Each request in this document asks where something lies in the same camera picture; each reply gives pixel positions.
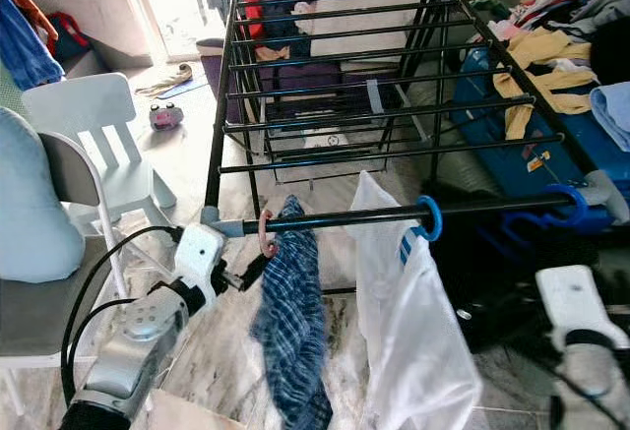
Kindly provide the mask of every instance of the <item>light blue pillow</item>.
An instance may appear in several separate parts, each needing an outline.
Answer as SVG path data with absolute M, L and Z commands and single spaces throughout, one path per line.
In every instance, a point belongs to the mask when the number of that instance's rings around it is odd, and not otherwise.
M 0 278 L 66 278 L 85 248 L 55 194 L 39 136 L 20 115 L 0 107 Z

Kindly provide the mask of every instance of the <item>white tile floor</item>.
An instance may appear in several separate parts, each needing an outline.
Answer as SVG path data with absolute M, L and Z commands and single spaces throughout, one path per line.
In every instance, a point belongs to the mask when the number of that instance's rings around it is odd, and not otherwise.
M 200 64 L 193 66 L 196 76 L 203 77 Z M 158 70 L 153 69 L 129 75 L 133 86 L 159 79 L 157 74 Z M 210 88 L 205 86 L 172 101 L 184 110 L 185 119 L 180 127 L 170 132 L 152 132 L 148 123 L 151 102 L 137 98 L 138 118 L 132 131 L 143 155 L 154 164 L 178 198 L 177 206 L 167 212 L 168 216 L 174 223 L 186 224 L 198 217 L 203 205 L 215 100 Z M 236 144 L 226 140 L 225 164 L 237 162 L 244 162 L 244 156 Z M 393 163 L 387 173 L 377 178 L 400 202 L 411 202 L 417 195 L 418 165 L 411 161 Z M 275 186 L 271 174 L 261 174 L 258 179 L 263 204 L 269 201 L 275 212 L 289 192 L 316 212 L 345 210 L 356 181 L 355 177 L 321 181 L 311 191 L 307 183 Z M 225 218 L 253 217 L 246 175 L 224 177 L 220 209 Z M 145 222 L 141 215 L 131 214 L 125 215 L 119 226 L 131 232 Z M 347 283 L 351 274 L 340 273 L 339 258 L 343 254 L 340 254 L 335 230 L 328 231 L 326 236 L 318 235 L 320 249 L 330 252 L 321 257 L 332 258 L 330 262 L 322 262 L 322 282 Z M 169 264 L 172 248 L 165 248 L 156 238 L 144 238 L 138 244 Z M 230 267 L 239 273 L 256 254 L 256 240 L 248 238 L 230 241 L 224 256 Z M 131 267 L 128 278 L 133 293 L 146 291 L 157 275 L 143 272 L 145 265 L 137 261 Z M 237 420 L 248 429 L 280 429 L 280 419 L 264 381 L 261 349 L 248 333 L 259 301 L 260 284 L 255 284 L 247 293 L 231 290 L 219 298 L 212 311 L 193 318 L 158 385 L 177 397 Z M 324 380 L 335 411 L 330 428 L 355 428 L 367 381 L 365 345 L 356 325 L 355 298 L 326 299 L 326 307 L 329 356 Z M 523 389 L 502 349 L 484 353 L 475 360 L 485 391 L 468 430 L 544 428 L 545 399 Z M 18 372 L 18 378 L 28 402 L 28 413 L 16 418 L 4 384 L 0 383 L 0 428 L 57 428 L 64 410 L 58 371 L 24 370 Z M 143 411 L 133 428 L 151 428 L 150 421 Z

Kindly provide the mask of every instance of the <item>black cable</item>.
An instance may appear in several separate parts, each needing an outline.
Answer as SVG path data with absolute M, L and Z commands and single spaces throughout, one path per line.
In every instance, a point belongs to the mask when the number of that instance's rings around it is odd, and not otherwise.
M 90 321 L 100 312 L 102 312 L 103 310 L 109 307 L 114 307 L 116 305 L 130 304 L 134 300 L 136 299 L 110 300 L 109 302 L 105 302 L 104 304 L 101 304 L 95 309 L 93 309 L 92 312 L 90 312 L 88 316 L 83 320 L 83 322 L 81 323 L 81 325 L 77 328 L 77 331 L 75 332 L 74 339 L 72 340 L 72 344 L 70 345 L 70 353 L 68 354 L 68 374 L 72 376 L 73 381 L 74 381 L 74 375 L 75 375 L 75 354 L 77 354 L 77 349 L 79 347 L 79 340 L 81 339 L 81 335 L 85 331 Z
M 96 273 L 98 270 L 105 264 L 105 262 L 117 251 L 119 251 L 124 245 L 129 243 L 131 240 L 148 233 L 150 231 L 165 231 L 170 234 L 171 238 L 175 243 L 179 242 L 181 238 L 181 234 L 183 232 L 182 227 L 175 226 L 164 226 L 164 225 L 154 225 L 148 226 L 141 230 L 138 230 L 131 235 L 124 238 L 120 241 L 116 246 L 114 246 L 111 250 L 105 253 L 92 267 L 86 280 L 84 281 L 79 294 L 77 295 L 77 299 L 72 307 L 72 311 L 70 312 L 70 316 L 68 317 L 68 322 L 66 324 L 66 330 L 63 334 L 63 339 L 61 341 L 61 384 L 63 388 L 63 395 L 66 401 L 66 405 L 70 405 L 70 401 L 77 391 L 74 383 L 74 376 L 69 373 L 68 369 L 68 346 L 70 345 L 70 339 L 72 335 L 72 329 L 74 328 L 75 320 L 77 319 L 77 314 L 79 313 L 79 308 L 81 307 L 81 302 L 83 301 L 86 292 L 88 291 L 88 287 L 94 280 Z
M 621 422 L 617 417 L 615 417 L 614 414 L 605 405 L 601 404 L 599 402 L 599 400 L 597 400 L 593 396 L 590 396 L 588 393 L 586 393 L 580 386 L 575 384 L 573 381 L 571 381 L 569 378 L 567 378 L 564 374 L 556 371 L 555 369 L 553 369 L 552 366 L 549 366 L 547 363 L 545 363 L 544 361 L 538 359 L 537 357 L 522 351 L 519 347 L 514 346 L 513 344 L 511 344 L 510 347 L 512 349 L 514 349 L 517 353 L 519 353 L 521 356 L 529 359 L 533 364 L 535 364 L 541 370 L 545 371 L 546 373 L 550 374 L 551 376 L 559 379 L 564 384 L 566 384 L 567 387 L 571 391 L 573 391 L 576 395 L 578 395 L 582 399 L 586 400 L 593 407 L 595 407 L 599 412 L 601 412 L 606 417 L 608 417 L 610 419 L 610 421 L 612 423 L 614 423 L 615 426 L 619 430 L 626 430 L 625 424 L 623 422 Z

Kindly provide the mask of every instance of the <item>clothes drying rack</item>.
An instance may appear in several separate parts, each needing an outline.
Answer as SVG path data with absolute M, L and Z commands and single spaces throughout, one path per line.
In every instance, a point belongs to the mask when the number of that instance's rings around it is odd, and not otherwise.
M 328 12 L 315 12 L 303 15 L 267 16 L 259 19 L 248 19 L 245 8 L 250 5 L 260 5 L 264 8 L 271 5 L 294 3 L 304 0 L 230 0 L 229 13 L 226 22 L 226 37 L 223 47 L 223 58 L 220 65 L 220 88 L 217 103 L 217 116 L 214 126 L 214 137 L 210 158 L 210 168 L 205 199 L 202 211 L 202 222 L 212 224 L 222 230 L 227 236 L 242 236 L 254 234 L 258 231 L 258 220 L 228 220 L 221 221 L 219 213 L 219 194 L 221 177 L 231 173 L 249 175 L 251 192 L 256 217 L 260 215 L 256 172 L 273 170 L 277 172 L 293 168 L 305 168 L 329 164 L 347 164 L 362 161 L 383 161 L 386 167 L 388 159 L 401 157 L 416 157 L 430 155 L 429 178 L 435 181 L 438 171 L 438 156 L 450 152 L 465 152 L 492 149 L 517 149 L 530 144 L 544 146 L 545 144 L 563 144 L 575 164 L 583 174 L 597 170 L 589 155 L 566 130 L 564 124 L 508 53 L 503 43 L 488 29 L 478 13 L 468 0 L 414 0 L 406 4 L 385 5 L 380 7 L 355 8 Z M 323 0 L 305 0 L 319 2 Z M 375 28 L 371 30 L 333 31 L 323 34 L 300 34 L 275 38 L 252 39 L 249 28 L 251 25 L 277 22 L 294 22 L 310 19 L 343 19 L 353 16 L 374 15 L 386 12 L 414 10 L 414 18 L 409 25 Z M 452 19 L 457 12 L 457 20 Z M 480 42 L 448 44 L 449 29 L 453 27 L 470 26 L 481 37 Z M 352 38 L 363 34 L 381 34 L 403 31 L 406 44 L 400 48 L 361 50 L 307 58 L 280 59 L 275 61 L 260 61 L 255 58 L 255 47 L 269 43 L 291 43 L 294 41 L 310 40 L 311 42 L 326 38 Z M 437 34 L 438 43 L 431 41 Z M 469 50 L 477 47 L 488 48 L 490 54 L 500 63 L 495 69 L 474 73 L 451 74 L 446 70 L 446 54 L 451 50 Z M 428 53 L 437 53 L 437 72 L 430 76 L 416 76 L 415 70 L 422 57 Z M 369 100 L 370 83 L 365 76 L 364 81 L 341 82 L 336 85 L 298 87 L 297 89 L 282 89 L 283 78 L 274 73 L 273 86 L 270 90 L 268 80 L 261 77 L 263 68 L 281 68 L 290 65 L 302 66 L 315 63 L 347 62 L 373 60 L 375 58 L 399 58 L 394 72 L 380 75 L 377 88 L 385 92 L 386 88 L 398 88 L 398 92 L 405 92 L 407 88 L 417 82 L 436 82 L 435 101 L 430 105 L 409 106 L 399 100 L 398 104 L 386 103 L 386 107 L 374 109 Z M 349 70 L 344 74 L 360 74 L 361 69 Z M 444 101 L 444 82 L 449 79 L 464 78 L 479 75 L 510 73 L 523 94 L 512 98 L 499 98 L 475 103 L 454 103 Z M 235 90 L 230 90 L 230 79 L 235 81 Z M 296 96 L 318 95 L 317 97 L 295 100 Z M 229 100 L 238 103 L 241 123 L 226 122 L 226 109 Z M 533 116 L 544 118 L 552 131 L 551 136 L 523 140 L 509 140 L 482 145 L 443 145 L 441 136 L 445 132 L 442 120 L 451 110 L 479 110 L 486 108 L 502 109 L 511 106 L 531 104 L 535 108 Z M 428 143 L 420 148 L 400 149 L 410 141 L 410 137 L 393 138 L 393 133 L 412 133 L 415 140 L 420 140 L 419 131 L 415 130 L 418 119 L 432 117 L 433 129 Z M 263 142 L 258 149 L 252 148 L 251 134 L 261 132 Z M 278 149 L 278 142 L 287 139 L 306 139 L 309 136 L 370 134 L 375 137 L 369 141 L 355 143 L 348 140 L 342 146 L 294 148 L 291 150 Z M 223 162 L 224 137 L 232 138 L 245 150 L 246 164 L 225 166 Z M 254 158 L 263 158 L 263 162 L 255 162 Z M 317 177 L 299 179 L 312 181 Z M 526 198 L 493 198 L 487 200 L 467 200 L 461 202 L 440 204 L 442 215 L 459 215 L 473 213 L 492 213 L 513 210 L 555 209 L 559 206 L 573 204 L 574 201 L 558 193 L 540 193 Z M 393 221 L 403 219 L 429 219 L 430 210 L 426 206 L 401 206 L 398 208 L 376 209 L 359 212 L 335 212 L 316 215 L 306 215 L 299 218 L 271 219 L 267 222 L 267 231 L 280 232 L 290 229 L 327 227 L 357 223 L 372 223 L 379 221 Z

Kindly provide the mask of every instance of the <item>yellow cloth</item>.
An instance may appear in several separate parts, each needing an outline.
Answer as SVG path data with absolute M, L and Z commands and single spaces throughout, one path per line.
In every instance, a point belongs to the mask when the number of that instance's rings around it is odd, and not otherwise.
M 590 43 L 574 44 L 562 31 L 548 31 L 543 28 L 532 32 L 521 32 L 510 40 L 508 51 L 523 69 L 532 63 L 542 64 L 556 58 L 589 59 Z M 552 93 L 552 90 L 569 89 L 588 84 L 595 78 L 591 71 L 564 72 L 554 70 L 549 74 L 534 76 L 525 72 L 542 96 L 559 113 L 583 113 L 591 109 L 587 95 Z M 493 77 L 494 86 L 503 97 L 523 95 L 523 91 L 509 74 Z M 510 107 L 505 112 L 505 138 L 518 140 L 525 136 L 525 127 L 532 117 L 531 105 Z

